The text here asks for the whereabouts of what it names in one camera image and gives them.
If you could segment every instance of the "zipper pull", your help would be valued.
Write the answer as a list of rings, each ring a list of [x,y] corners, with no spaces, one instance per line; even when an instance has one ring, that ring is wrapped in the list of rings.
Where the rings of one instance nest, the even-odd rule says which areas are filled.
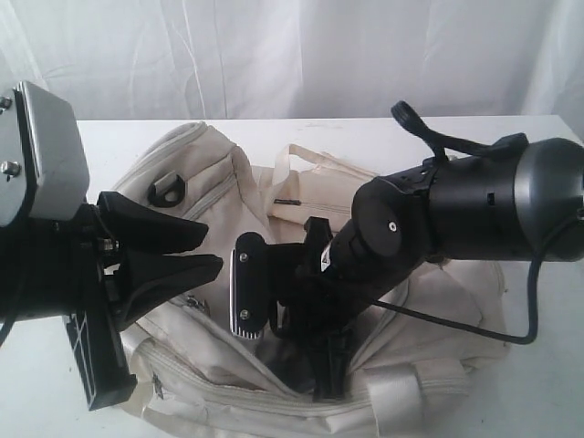
[[[274,203],[280,205],[302,205],[299,199],[275,199]]]
[[[200,310],[207,317],[211,317],[211,309],[209,308],[209,304],[205,299],[201,301],[192,295],[188,295],[186,298],[186,305],[189,308],[196,308],[197,310]]]

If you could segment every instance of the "metal plate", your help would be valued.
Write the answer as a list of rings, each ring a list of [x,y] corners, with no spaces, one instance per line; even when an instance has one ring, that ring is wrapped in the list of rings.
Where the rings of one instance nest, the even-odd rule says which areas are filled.
[[[89,187],[89,169],[77,121],[63,99],[21,82],[26,121],[36,168],[36,194],[30,217],[67,221]]]

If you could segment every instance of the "white table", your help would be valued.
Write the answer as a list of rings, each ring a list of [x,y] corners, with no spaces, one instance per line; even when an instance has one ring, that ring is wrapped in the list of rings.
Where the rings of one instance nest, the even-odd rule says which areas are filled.
[[[524,131],[530,140],[576,136],[557,116],[433,118],[437,130],[493,142]],[[91,172],[89,199],[114,184],[131,163],[178,120],[81,121]],[[247,152],[253,164],[271,165],[289,142],[329,151],[376,172],[417,165],[430,151],[393,120],[213,120]],[[509,293],[506,320],[526,329],[527,266],[504,264]],[[434,437],[572,437],[584,430],[584,266],[544,266],[540,280],[540,336],[513,347],[502,362],[473,374],[474,391]],[[115,409],[87,412],[85,396],[60,318],[17,323],[0,350],[0,436],[167,437]]]

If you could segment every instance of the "white fabric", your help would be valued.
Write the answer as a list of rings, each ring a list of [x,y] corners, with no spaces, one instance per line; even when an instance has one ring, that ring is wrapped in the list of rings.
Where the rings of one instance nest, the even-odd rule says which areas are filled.
[[[3,0],[0,82],[81,119],[557,113],[584,137],[579,0]]]
[[[292,156],[316,167],[291,171]],[[273,220],[287,224],[280,231],[293,235],[310,214],[330,216],[339,227],[349,218],[354,191],[373,175],[290,145],[274,169],[255,169],[258,190],[236,145],[213,127],[190,123],[149,148],[116,189],[149,205],[149,186],[168,172],[187,181],[187,193],[177,206],[158,210],[209,224],[196,252],[224,260],[243,231],[271,238],[265,207]],[[296,206],[295,212],[270,205],[281,196],[313,202]],[[286,386],[261,354],[253,354],[262,348],[283,351],[269,331],[255,342],[228,332],[227,272],[226,266],[212,284],[159,306],[122,334],[130,369],[139,380],[126,412],[180,437],[232,436],[227,431],[234,437],[398,436],[461,401],[470,391],[464,368],[506,355],[500,342],[372,308],[356,322],[362,345],[349,365],[347,399],[313,402],[309,394]],[[503,288],[497,264],[451,261],[444,267],[421,266],[386,299],[402,304],[407,297],[409,308],[504,331]],[[189,297],[207,302],[209,315],[190,306]]]

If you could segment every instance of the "zipper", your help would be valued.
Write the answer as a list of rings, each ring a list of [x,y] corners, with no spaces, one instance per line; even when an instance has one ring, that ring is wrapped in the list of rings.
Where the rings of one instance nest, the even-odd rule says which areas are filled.
[[[291,416],[330,416],[351,412],[359,408],[370,406],[370,399],[366,388],[352,393],[349,401],[342,404],[313,401],[284,400],[282,397],[267,391],[248,390],[235,386],[216,385],[207,381],[189,367],[177,360],[166,348],[153,342],[142,342],[137,349],[151,364],[171,373],[171,375],[190,384],[208,402],[240,406],[245,409],[270,412]]]
[[[118,190],[122,185],[126,184],[130,178],[144,168],[150,166],[153,162],[158,161],[163,156],[168,156],[188,145],[190,142],[197,140],[207,131],[207,124],[198,122],[188,131],[182,133],[178,137],[168,139],[167,141],[150,148],[142,156],[142,158],[130,168],[129,171],[118,181],[113,190]]]
[[[299,199],[275,199],[274,203],[278,205],[296,205],[296,206],[304,205],[308,208],[312,208],[314,210],[321,210],[323,212],[350,214],[350,208],[343,207],[342,205],[326,205],[324,203],[305,203],[303,201],[300,201]]]
[[[203,214],[211,205],[221,199],[221,197],[229,192],[229,190],[237,183],[237,178],[234,173],[231,173],[227,178],[219,182],[213,189],[205,193],[189,210],[182,215],[182,219],[195,221]]]

